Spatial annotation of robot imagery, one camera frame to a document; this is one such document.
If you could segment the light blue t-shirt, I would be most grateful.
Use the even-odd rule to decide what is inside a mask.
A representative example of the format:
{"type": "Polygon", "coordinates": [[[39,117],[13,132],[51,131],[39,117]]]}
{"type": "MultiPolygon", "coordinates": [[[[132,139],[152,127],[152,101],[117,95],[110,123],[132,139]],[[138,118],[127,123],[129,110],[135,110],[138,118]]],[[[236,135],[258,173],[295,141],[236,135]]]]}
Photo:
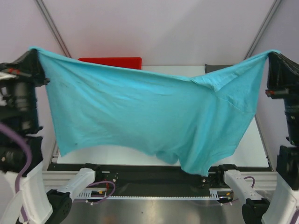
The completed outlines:
{"type": "Polygon", "coordinates": [[[256,114],[265,51],[186,77],[85,63],[42,48],[39,62],[60,154],[130,147],[206,176],[234,154],[256,114]]]}

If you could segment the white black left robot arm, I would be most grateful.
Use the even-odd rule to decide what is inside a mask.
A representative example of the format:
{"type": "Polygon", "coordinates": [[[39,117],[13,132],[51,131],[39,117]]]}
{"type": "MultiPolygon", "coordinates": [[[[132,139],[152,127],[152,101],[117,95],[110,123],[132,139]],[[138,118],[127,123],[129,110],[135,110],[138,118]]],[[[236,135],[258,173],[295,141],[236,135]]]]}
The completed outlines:
{"type": "Polygon", "coordinates": [[[0,170],[14,193],[3,224],[59,224],[86,187],[103,182],[85,165],[66,185],[45,189],[36,87],[48,83],[36,49],[0,65],[0,170]]]}

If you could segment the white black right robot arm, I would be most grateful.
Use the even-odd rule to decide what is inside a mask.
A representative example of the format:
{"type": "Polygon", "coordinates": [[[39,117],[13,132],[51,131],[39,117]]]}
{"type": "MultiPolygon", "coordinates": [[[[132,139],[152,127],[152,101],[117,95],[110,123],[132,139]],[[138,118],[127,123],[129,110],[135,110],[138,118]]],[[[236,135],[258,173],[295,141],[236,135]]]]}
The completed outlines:
{"type": "Polygon", "coordinates": [[[291,147],[280,146],[277,156],[277,182],[272,200],[256,193],[235,165],[218,167],[215,181],[229,186],[242,203],[247,224],[297,224],[299,222],[299,65],[281,53],[269,54],[265,94],[283,99],[291,147]]]}

